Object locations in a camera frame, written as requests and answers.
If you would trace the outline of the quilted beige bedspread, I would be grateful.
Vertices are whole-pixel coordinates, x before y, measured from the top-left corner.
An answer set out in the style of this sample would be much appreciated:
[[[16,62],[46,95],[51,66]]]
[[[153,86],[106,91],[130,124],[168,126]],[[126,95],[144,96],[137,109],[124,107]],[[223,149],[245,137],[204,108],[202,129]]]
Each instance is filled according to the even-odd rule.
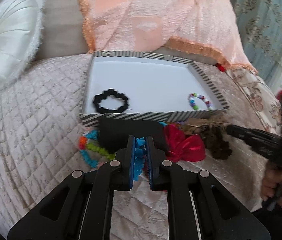
[[[34,62],[10,87],[0,90],[0,236],[28,213],[74,170],[90,171],[78,150],[84,133],[79,118],[82,74],[91,55],[81,54]],[[206,64],[202,70],[230,105],[230,120],[264,129],[231,78]],[[245,207],[261,207],[260,186],[266,160],[242,141],[229,140],[225,161],[210,152],[200,163],[180,161],[185,170],[208,170]],[[141,175],[130,192],[116,192],[110,239],[168,239],[165,192],[152,192]]]

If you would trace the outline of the peach fringed blanket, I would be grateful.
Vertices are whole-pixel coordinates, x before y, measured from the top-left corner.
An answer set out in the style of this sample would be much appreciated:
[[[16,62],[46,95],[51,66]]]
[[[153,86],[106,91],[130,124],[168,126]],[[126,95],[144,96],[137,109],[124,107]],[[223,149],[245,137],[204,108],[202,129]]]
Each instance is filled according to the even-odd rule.
[[[230,0],[78,0],[89,52],[161,47],[254,71]]]

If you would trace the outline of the black velvet pouch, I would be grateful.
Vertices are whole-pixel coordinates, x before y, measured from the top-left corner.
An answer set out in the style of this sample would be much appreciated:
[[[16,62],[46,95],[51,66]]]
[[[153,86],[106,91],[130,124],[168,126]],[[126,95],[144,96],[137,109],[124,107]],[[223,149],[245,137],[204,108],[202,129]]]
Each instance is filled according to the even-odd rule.
[[[163,125],[156,121],[104,118],[99,120],[98,129],[99,145],[110,154],[126,148],[129,136],[134,136],[136,139],[152,136],[155,148],[167,151]]]

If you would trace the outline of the black velvet scrunchie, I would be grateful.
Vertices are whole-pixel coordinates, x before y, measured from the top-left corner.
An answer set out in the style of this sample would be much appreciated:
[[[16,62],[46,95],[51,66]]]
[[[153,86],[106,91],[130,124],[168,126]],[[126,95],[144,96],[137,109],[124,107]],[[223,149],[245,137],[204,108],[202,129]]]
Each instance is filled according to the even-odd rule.
[[[95,95],[92,103],[95,111],[100,114],[120,114],[129,108],[129,98],[113,88]]]

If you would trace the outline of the striped black white box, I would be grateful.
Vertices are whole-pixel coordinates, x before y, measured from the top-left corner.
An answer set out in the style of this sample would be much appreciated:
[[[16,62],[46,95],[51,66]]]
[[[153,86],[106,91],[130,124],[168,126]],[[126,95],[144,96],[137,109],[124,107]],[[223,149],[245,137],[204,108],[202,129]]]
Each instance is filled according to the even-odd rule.
[[[201,64],[177,56],[134,51],[96,51],[85,74],[79,114],[85,127],[101,118],[180,122],[209,118],[229,105]],[[100,114],[93,98],[113,88],[129,98],[120,114]]]

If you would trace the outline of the small red object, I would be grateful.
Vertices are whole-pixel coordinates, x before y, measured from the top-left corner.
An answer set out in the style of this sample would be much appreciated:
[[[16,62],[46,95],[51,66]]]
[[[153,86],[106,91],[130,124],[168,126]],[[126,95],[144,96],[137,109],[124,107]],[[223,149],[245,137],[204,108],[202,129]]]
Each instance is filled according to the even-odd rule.
[[[217,63],[217,64],[215,64],[215,66],[218,68],[219,71],[226,72],[226,69],[223,67],[223,65]]]

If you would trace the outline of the teal damask curtain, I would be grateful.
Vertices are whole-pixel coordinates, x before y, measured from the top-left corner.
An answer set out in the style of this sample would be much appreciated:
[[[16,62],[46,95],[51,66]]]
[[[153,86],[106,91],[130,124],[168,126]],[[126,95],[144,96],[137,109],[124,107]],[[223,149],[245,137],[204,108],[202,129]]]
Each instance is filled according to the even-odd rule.
[[[231,0],[244,52],[259,76],[282,89],[282,0]]]

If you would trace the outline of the beige upholstered headboard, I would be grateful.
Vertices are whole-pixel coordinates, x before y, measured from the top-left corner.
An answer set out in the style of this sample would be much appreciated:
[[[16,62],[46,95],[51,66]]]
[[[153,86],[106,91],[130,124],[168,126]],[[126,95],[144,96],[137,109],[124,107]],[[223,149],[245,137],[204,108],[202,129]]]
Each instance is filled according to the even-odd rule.
[[[45,0],[44,12],[38,60],[88,52],[82,34],[83,18],[78,0]]]

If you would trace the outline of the red satin bow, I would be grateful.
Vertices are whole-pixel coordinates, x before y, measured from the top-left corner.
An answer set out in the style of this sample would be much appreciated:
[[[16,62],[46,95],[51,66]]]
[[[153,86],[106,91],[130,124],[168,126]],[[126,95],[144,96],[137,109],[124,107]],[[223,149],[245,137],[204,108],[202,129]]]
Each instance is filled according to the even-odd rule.
[[[166,125],[163,128],[168,151],[166,158],[177,163],[180,160],[189,162],[199,162],[205,159],[206,150],[204,142],[197,134],[185,135],[185,133],[175,125]]]

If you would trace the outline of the dark brown scrunchie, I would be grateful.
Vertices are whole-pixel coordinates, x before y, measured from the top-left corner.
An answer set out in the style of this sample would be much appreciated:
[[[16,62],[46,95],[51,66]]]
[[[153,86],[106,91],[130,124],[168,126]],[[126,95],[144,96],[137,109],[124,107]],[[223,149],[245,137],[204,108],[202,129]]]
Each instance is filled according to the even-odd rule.
[[[207,127],[201,133],[205,147],[210,151],[214,159],[226,160],[232,154],[229,142],[223,140],[222,131],[219,127]]]

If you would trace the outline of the round white satin cushion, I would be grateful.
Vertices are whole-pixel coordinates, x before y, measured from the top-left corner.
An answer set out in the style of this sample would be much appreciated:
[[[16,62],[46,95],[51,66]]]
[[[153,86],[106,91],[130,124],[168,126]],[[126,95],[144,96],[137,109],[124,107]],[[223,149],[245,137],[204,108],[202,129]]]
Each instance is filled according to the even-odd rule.
[[[45,0],[0,3],[0,90],[13,83],[34,59],[44,27]]]

